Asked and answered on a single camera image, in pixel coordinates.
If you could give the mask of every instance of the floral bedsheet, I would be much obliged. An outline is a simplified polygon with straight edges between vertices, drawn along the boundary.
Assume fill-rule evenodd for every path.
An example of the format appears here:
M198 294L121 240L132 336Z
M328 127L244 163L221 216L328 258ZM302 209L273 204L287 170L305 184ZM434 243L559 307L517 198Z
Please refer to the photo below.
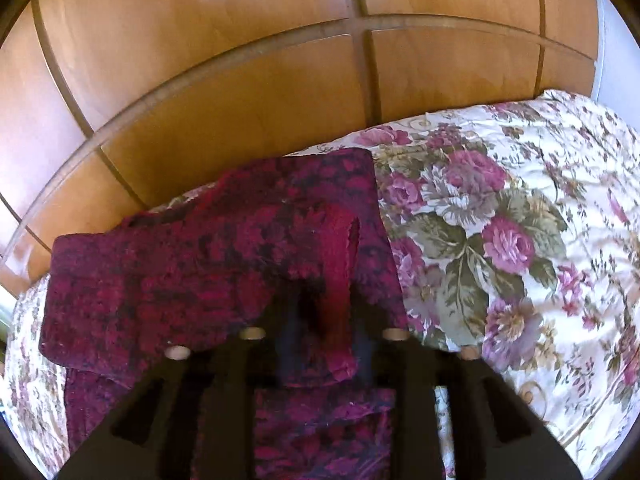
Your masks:
M595 476L640 413L638 134L588 98L546 91L295 155L347 146L374 155L412 332L482 354ZM4 399L18 440L51 477L68 451L64 370L37 352L46 285L16 307ZM446 392L437 398L453 477Z

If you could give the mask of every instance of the wooden headboard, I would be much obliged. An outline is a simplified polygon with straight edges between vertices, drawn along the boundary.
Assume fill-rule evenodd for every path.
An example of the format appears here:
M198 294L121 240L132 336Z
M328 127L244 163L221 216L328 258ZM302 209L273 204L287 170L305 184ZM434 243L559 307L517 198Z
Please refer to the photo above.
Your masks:
M597 50L596 0L32 0L0 48L0 284L252 158L588 95Z

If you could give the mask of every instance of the white floral fabric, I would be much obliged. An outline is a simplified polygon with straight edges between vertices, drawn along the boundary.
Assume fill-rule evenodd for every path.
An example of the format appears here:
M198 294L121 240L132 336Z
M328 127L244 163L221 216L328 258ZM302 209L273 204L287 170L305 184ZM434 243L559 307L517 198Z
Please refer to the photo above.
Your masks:
M295 155L347 146L374 156L415 336L442 349L477 347L585 478L595 476L640 412L638 134L588 98L547 91L387 123ZM66 458L58 431L66 425L64 370L45 366L37 351L42 309L32 304L44 304L46 283L20 300L35 314L14 318L8 395L37 384L40 366L55 387L7 405L14 429L31 428L18 440L44 454L50 472ZM452 477L446 392L437 399ZM47 455L57 443L33 431L46 418L56 421L60 456Z

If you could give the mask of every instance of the red garment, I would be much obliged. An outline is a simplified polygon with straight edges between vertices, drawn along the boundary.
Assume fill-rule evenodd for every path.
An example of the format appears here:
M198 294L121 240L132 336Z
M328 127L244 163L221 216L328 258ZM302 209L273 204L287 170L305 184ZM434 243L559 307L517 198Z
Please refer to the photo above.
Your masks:
M316 336L301 348L305 371L288 381L303 388L258 394L258 475L370 478L386 463L392 398L347 381L352 283L389 326L406 325L367 150L258 161L178 210L60 237L50 274L40 350L69 368L72 450L167 346L212 348L254 322L283 280L304 279ZM307 452L315 446L328 451Z

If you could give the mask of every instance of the black mechanical device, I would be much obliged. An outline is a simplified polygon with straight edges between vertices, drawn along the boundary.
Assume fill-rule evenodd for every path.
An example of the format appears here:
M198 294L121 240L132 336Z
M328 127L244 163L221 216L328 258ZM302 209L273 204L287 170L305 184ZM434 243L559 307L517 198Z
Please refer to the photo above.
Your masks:
M188 480L192 467L200 480L254 478L253 390L281 387L280 377L295 366L302 288L290 284L255 328L149 370L58 480ZM543 423L484 361L461 360L421 346L405 331L388 330L385 313L357 292L351 303L354 381L396 390L389 478L442 478L436 386L448 393L458 480L582 478ZM196 447L202 452L194 453Z

